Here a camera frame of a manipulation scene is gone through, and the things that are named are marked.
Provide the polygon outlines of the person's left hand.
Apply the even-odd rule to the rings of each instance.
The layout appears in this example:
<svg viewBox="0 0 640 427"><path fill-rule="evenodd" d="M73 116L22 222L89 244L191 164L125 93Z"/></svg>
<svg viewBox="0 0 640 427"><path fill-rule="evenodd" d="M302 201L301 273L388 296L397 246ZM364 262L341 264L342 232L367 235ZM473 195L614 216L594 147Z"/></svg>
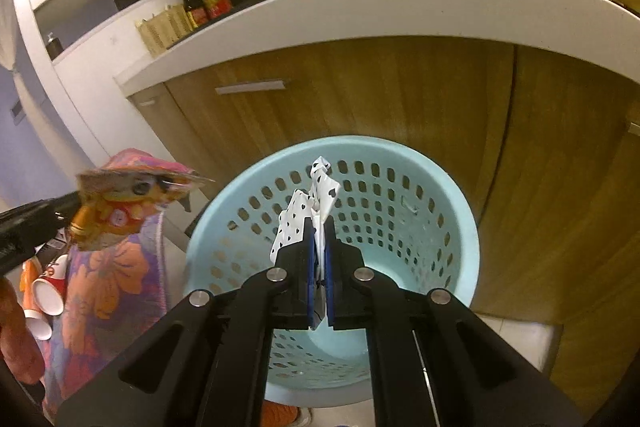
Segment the person's left hand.
<svg viewBox="0 0 640 427"><path fill-rule="evenodd" d="M43 357L26 326L13 286L5 277L1 279L0 306L2 358L18 381L34 385L44 373Z"/></svg>

